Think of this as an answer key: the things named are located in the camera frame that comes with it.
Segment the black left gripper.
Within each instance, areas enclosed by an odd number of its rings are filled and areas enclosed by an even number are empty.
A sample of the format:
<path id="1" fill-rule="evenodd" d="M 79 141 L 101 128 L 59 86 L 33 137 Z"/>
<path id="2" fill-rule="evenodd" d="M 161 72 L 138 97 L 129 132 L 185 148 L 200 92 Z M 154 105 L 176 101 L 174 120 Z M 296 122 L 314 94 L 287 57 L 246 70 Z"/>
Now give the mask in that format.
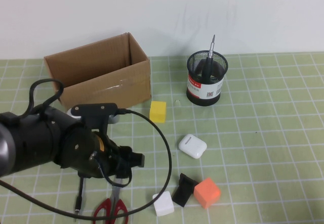
<path id="1" fill-rule="evenodd" d="M 78 173 L 87 178 L 106 178 L 115 175 L 116 179 L 132 180 L 133 167 L 144 167 L 145 156 L 133 152 L 129 146 L 118 146 L 108 136 L 91 132 L 86 142 L 86 152 L 78 162 Z"/>

